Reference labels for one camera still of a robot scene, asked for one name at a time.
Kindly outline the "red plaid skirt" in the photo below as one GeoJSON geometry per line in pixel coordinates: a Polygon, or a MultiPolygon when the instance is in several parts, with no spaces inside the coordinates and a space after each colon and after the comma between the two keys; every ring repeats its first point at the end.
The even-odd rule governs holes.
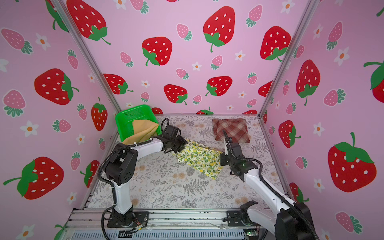
{"type": "Polygon", "coordinates": [[[250,143],[247,122],[245,119],[212,119],[213,132],[216,141],[225,139],[223,131],[232,138],[235,143],[250,143]]]}

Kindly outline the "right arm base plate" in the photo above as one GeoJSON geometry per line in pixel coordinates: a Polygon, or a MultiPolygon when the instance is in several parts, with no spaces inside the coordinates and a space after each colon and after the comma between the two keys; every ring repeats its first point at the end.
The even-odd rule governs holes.
{"type": "Polygon", "coordinates": [[[230,227],[260,227],[261,225],[252,222],[246,217],[243,210],[227,211],[226,217],[223,222],[227,223],[230,227]]]}

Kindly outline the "yellow lemon print skirt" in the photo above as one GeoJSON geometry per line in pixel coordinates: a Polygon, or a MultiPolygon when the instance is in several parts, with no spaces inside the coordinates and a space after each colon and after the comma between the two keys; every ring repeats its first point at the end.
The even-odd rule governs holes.
{"type": "Polygon", "coordinates": [[[193,169],[216,180],[223,169],[223,166],[220,164],[222,152],[211,147],[205,147],[192,140],[187,141],[188,144],[184,145],[184,149],[181,152],[172,152],[172,154],[180,162],[187,163],[193,169]]]}

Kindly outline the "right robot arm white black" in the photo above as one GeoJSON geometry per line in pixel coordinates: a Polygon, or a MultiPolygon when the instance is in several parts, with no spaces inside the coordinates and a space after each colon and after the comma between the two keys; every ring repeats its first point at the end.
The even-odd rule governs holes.
{"type": "Polygon", "coordinates": [[[259,208],[249,201],[241,206],[240,219],[245,225],[258,224],[274,234],[277,240],[318,240],[312,215],[305,203],[296,203],[263,177],[261,161],[246,158],[238,143],[233,142],[226,131],[224,148],[220,155],[221,166],[229,166],[230,174],[239,177],[254,189],[269,206],[259,208]]]}

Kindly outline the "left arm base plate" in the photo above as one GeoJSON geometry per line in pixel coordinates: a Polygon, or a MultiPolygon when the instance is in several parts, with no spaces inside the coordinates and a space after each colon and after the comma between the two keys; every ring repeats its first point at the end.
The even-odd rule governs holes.
{"type": "Polygon", "coordinates": [[[108,228],[127,228],[133,229],[136,227],[145,228],[148,224],[150,212],[127,212],[120,214],[115,211],[110,215],[107,227],[108,228]]]}

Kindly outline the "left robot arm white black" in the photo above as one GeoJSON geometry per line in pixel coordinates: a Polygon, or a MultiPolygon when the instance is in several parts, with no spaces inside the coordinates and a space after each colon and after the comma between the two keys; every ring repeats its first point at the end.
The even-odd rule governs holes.
{"type": "Polygon", "coordinates": [[[144,227],[149,212],[135,212],[130,196],[130,180],[134,176],[138,160],[154,153],[180,153],[188,141],[182,137],[181,130],[170,125],[165,118],[161,124],[159,135],[150,134],[142,141],[130,144],[119,143],[100,165],[97,177],[99,181],[111,186],[113,206],[102,213],[102,227],[108,228],[144,227]]]}

